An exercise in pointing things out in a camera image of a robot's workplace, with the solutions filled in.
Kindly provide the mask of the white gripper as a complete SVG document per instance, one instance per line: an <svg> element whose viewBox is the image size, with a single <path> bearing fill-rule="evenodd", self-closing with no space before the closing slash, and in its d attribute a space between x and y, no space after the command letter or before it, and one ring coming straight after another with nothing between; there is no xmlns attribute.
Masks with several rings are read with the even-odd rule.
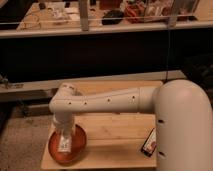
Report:
<svg viewBox="0 0 213 171"><path fill-rule="evenodd" d="M58 134L70 134L74 126L74 116L68 113L55 113L53 125Z"/></svg>

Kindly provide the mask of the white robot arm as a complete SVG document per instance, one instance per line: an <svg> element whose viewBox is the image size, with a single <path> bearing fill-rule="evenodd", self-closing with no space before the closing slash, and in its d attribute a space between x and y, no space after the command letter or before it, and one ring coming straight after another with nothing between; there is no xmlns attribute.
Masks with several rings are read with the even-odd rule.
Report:
<svg viewBox="0 0 213 171"><path fill-rule="evenodd" d="M49 108L66 136L76 113L155 113L157 171L213 171L213 109L205 91L191 81L86 96L63 83Z"/></svg>

